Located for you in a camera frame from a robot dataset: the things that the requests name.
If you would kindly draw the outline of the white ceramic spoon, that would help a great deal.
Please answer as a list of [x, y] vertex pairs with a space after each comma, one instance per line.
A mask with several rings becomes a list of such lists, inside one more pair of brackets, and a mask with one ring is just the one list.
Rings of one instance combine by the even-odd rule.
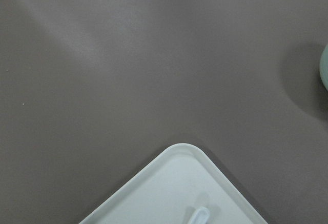
[[187, 224], [206, 224], [210, 218], [210, 211], [206, 207], [196, 209]]

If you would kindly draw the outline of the mint green bowl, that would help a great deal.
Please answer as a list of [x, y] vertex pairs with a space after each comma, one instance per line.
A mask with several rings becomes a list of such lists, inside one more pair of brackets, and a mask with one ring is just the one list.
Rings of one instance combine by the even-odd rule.
[[320, 58], [319, 73], [325, 89], [328, 90], [328, 45], [324, 47]]

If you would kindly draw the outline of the cream rectangular tray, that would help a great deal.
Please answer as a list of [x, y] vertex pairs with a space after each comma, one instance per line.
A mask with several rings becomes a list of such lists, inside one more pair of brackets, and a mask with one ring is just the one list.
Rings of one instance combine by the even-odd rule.
[[198, 147], [175, 144], [104, 201], [83, 223], [187, 223], [199, 207], [207, 223], [264, 218]]

